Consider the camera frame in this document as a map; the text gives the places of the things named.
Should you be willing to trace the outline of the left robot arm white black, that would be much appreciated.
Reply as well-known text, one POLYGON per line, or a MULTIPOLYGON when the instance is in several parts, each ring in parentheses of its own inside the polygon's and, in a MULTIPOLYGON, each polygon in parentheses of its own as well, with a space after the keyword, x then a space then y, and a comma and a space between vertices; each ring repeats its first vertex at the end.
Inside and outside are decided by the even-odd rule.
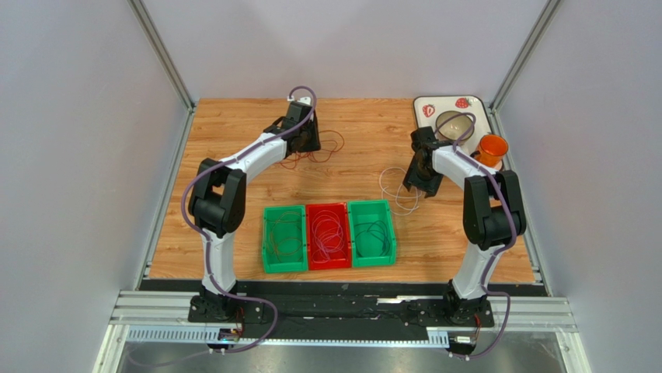
POLYGON ((250 298, 236 293, 233 256, 235 233, 246 214, 249 183, 273 164, 294 153, 320 150, 315 101, 310 96, 290 99, 279 117, 251 144, 225 159, 205 159, 185 190, 189 198, 187 223, 204 244, 204 278, 192 299, 191 320, 226 322, 250 298))

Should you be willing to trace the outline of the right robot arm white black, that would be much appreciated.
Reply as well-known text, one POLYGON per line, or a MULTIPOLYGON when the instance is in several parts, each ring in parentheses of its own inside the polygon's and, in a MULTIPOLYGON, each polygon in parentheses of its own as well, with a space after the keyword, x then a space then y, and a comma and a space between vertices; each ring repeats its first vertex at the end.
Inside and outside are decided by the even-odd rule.
POLYGON ((438 140, 431 127, 417 128, 410 138, 413 157, 403 186, 433 197, 448 179, 463 191, 462 224, 469 244, 442 306, 449 323, 463 325, 486 311, 498 260, 527 228, 519 179, 513 171, 487 167, 452 142, 438 140))

